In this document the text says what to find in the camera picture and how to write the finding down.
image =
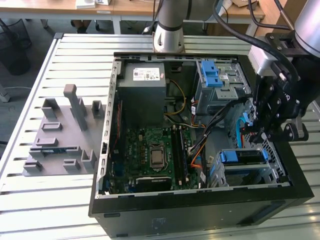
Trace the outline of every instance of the open computer tower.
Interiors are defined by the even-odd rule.
[[[258,225],[312,198],[288,142],[239,135],[255,79],[242,55],[115,53],[89,216],[111,238],[154,236]]]

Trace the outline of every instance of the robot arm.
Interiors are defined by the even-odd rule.
[[[212,16],[214,1],[162,0],[158,26],[153,38],[154,49],[160,53],[182,52],[184,50],[183,20],[208,20]]]
[[[279,1],[281,15],[287,19]],[[241,34],[217,14],[222,0],[162,0],[159,23],[153,38],[157,52],[179,53],[184,50],[184,19],[207,20],[212,15],[228,32],[252,44],[249,59],[255,68],[256,86],[253,103],[256,116],[251,141],[306,141],[308,132],[301,121],[308,105],[320,95],[320,1],[308,0],[289,34],[269,33],[263,40]],[[281,125],[292,119],[285,126]]]
[[[254,133],[253,142],[307,141],[308,131],[301,118],[308,105],[320,95],[320,2],[309,0],[288,34],[269,33],[265,41],[291,60],[299,78],[292,75],[280,61],[260,48],[252,46],[249,59],[258,73],[254,101],[256,116],[253,126],[245,131]],[[265,76],[268,69],[273,76]],[[280,126],[288,119],[282,131]]]

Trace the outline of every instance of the blue plastic clip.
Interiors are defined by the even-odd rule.
[[[216,165],[213,165],[210,171],[210,177],[214,173],[215,169],[216,169]]]
[[[268,155],[268,152],[267,152],[267,150],[265,150],[265,149],[263,149],[262,150],[262,155],[263,155],[263,157],[264,157],[264,160],[268,160],[268,158],[269,158],[269,155]]]
[[[201,61],[201,67],[207,87],[222,87],[224,85],[219,78],[219,69],[214,61]]]
[[[224,151],[223,152],[227,163],[238,162],[236,151]]]
[[[236,135],[236,141],[237,141],[237,144],[238,144],[238,147],[240,149],[242,149],[242,143],[241,143],[241,133],[240,133],[240,123],[243,122],[243,123],[248,123],[249,126],[252,126],[253,123],[252,121],[249,120],[249,117],[248,117],[248,113],[247,112],[244,112],[242,114],[243,116],[239,117],[239,119],[236,121],[236,124],[235,124],[235,135]]]
[[[226,161],[226,157],[225,154],[223,152],[220,152],[220,158],[221,158],[221,162],[224,163]]]

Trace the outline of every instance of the black cable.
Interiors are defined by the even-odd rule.
[[[185,124],[185,122],[177,122],[176,120],[174,120],[172,117],[168,116],[168,115],[165,115],[166,118],[170,119],[172,122],[174,122],[175,124],[177,125],[180,125],[180,124]]]
[[[202,165],[202,172],[205,175],[205,182],[202,182],[201,188],[204,189],[206,187],[206,182],[207,182],[207,160],[206,160],[206,146],[203,147],[201,153],[201,165]]]
[[[153,1],[153,15],[152,15],[152,22],[155,20],[155,13],[156,13],[156,0]]]
[[[154,19],[152,19],[152,23],[151,23],[151,25],[150,25],[149,31],[150,31],[150,30],[154,27],[154,25],[155,25],[156,19],[157,19],[157,17],[158,17],[158,14],[159,14],[159,12],[160,12],[160,9],[161,9],[161,7],[162,7],[163,2],[164,2],[164,0],[160,0],[160,1],[159,1],[158,9],[156,10],[156,14],[155,14],[155,16],[154,16]]]
[[[222,5],[222,7],[224,8],[224,10],[225,10],[225,14],[226,14],[226,23],[228,23],[229,22],[229,14],[228,14],[228,11],[227,11],[227,9],[225,8],[225,6],[223,6]]]
[[[279,0],[274,0],[276,6],[278,7],[279,11],[282,11],[284,8],[282,7],[281,3],[279,2]]]
[[[194,149],[196,149],[198,146],[200,146],[204,142],[204,140],[211,133],[212,128],[226,117],[230,108],[232,108],[233,106],[235,106],[237,104],[245,103],[247,100],[248,99],[246,97],[240,97],[237,100],[232,100],[232,101],[228,102],[219,111],[217,111],[213,115],[213,117],[209,121],[209,123],[206,125],[206,127],[204,128],[204,131],[202,133],[202,138],[191,148],[191,150],[193,151]]]
[[[285,26],[285,25],[265,24],[265,23],[258,22],[256,20],[255,15],[254,15],[254,10],[252,9],[251,0],[248,1],[248,6],[249,6],[249,11],[250,11],[250,15],[251,15],[252,21],[254,22],[255,25],[257,25],[259,27],[262,27],[262,28],[267,28],[267,29],[282,29],[282,30],[290,31],[290,28],[288,26]]]
[[[227,30],[230,34],[232,34],[236,38],[238,38],[242,41],[245,41],[251,45],[254,45],[257,48],[260,48],[260,49],[266,51],[267,53],[271,54],[272,56],[274,56],[291,74],[291,81],[294,83],[296,83],[298,81],[298,79],[299,79],[298,72],[297,72],[296,68],[293,66],[293,64],[286,58],[286,56],[284,56],[281,52],[279,52],[277,49],[273,48],[272,46],[270,46],[266,42],[261,41],[257,38],[254,38],[252,36],[242,34],[238,31],[234,30],[233,28],[231,28],[228,24],[225,23],[225,21],[217,13],[217,11],[216,11],[217,5],[218,5],[218,1],[215,0],[214,5],[213,5],[212,14],[213,14],[214,18],[216,19],[216,21],[220,25],[222,25],[225,30]]]

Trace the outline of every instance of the ram slot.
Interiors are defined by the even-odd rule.
[[[187,155],[184,150],[181,129],[171,128],[172,156],[174,164],[174,177],[177,185],[186,183],[188,168]]]

